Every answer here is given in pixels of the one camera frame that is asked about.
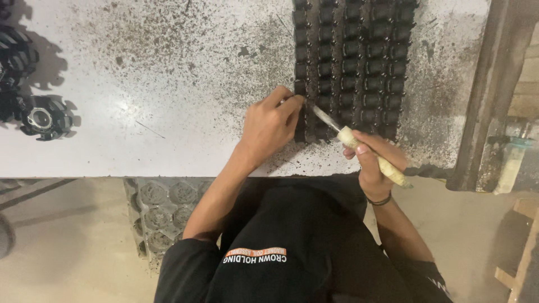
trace dirty table surface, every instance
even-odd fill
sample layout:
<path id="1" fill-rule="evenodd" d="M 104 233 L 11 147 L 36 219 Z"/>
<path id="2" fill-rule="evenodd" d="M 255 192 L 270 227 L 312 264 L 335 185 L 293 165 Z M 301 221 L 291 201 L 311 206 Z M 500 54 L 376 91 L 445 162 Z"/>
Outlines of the dirty table surface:
<path id="1" fill-rule="evenodd" d="M 416 10 L 399 144 L 412 167 L 452 169 L 489 0 Z M 292 87 L 291 0 L 19 0 L 10 23 L 41 55 L 34 94 L 75 116 L 67 138 L 0 128 L 0 177 L 216 176 L 248 105 Z M 256 176 L 358 171 L 341 144 L 290 143 Z"/>

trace left hand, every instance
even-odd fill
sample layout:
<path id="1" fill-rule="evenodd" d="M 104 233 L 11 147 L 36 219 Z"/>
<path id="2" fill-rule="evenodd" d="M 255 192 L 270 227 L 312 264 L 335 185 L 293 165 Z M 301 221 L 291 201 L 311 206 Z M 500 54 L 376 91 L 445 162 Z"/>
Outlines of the left hand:
<path id="1" fill-rule="evenodd" d="M 363 192 L 371 201 L 382 201 L 389 196 L 394 183 L 380 172 L 378 158 L 373 151 L 384 157 L 400 171 L 406 169 L 406 155 L 398 147 L 389 144 L 380 136 L 368 135 L 357 130 L 353 130 L 352 134 L 362 143 L 356 150 L 343 144 L 345 148 L 343 154 L 348 160 L 357 155 L 361 164 L 359 179 Z"/>
<path id="2" fill-rule="evenodd" d="M 277 86 L 245 114 L 243 135 L 234 153 L 254 170 L 294 137 L 305 98 Z"/>

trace man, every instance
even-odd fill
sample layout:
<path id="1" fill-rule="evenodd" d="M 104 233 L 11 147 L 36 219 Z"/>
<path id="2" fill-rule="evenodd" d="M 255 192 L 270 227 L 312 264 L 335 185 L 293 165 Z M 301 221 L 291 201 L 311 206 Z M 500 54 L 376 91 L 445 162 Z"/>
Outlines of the man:
<path id="1" fill-rule="evenodd" d="M 252 181 L 240 193 L 247 176 L 293 138 L 303 102 L 279 86 L 249 107 L 240 142 L 183 240 L 164 256 L 156 303 L 451 302 L 429 248 L 380 173 L 373 151 L 406 168 L 404 154 L 381 137 L 355 130 L 364 144 L 344 150 L 359 159 L 359 184 L 349 176 L 279 178 Z M 363 224 L 365 201 L 381 247 Z"/>

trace black bracelet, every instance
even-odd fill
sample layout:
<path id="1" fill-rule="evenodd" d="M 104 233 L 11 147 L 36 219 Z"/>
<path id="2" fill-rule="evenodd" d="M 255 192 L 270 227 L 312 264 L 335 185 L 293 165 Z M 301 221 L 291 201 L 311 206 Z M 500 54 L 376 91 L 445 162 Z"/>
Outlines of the black bracelet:
<path id="1" fill-rule="evenodd" d="M 382 205 L 385 205 L 385 204 L 389 203 L 389 201 L 391 201 L 391 192 L 389 192 L 389 197 L 387 197 L 386 199 L 383 199 L 382 201 L 379 201 L 379 202 L 371 201 L 371 199 L 367 198 L 367 196 L 365 196 L 365 198 L 373 206 L 382 206 Z"/>

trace concrete floor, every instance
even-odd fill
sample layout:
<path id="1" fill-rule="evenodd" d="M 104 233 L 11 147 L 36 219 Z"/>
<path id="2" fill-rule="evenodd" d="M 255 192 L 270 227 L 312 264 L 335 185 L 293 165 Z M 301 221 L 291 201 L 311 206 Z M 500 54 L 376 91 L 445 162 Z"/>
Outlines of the concrete floor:
<path id="1" fill-rule="evenodd" d="M 495 247 L 513 246 L 500 244 L 512 196 L 451 192 L 437 180 L 411 180 L 414 189 L 395 189 L 394 196 L 431 248 L 454 301 L 507 301 L 508 290 L 493 278 L 499 265 L 493 256 Z M 14 250 L 0 260 L 3 301 L 153 300 L 157 277 L 137 256 L 121 179 L 77 180 L 3 214 L 16 231 Z M 365 223 L 376 233 L 371 208 Z M 523 226 L 504 241 L 526 237 Z"/>

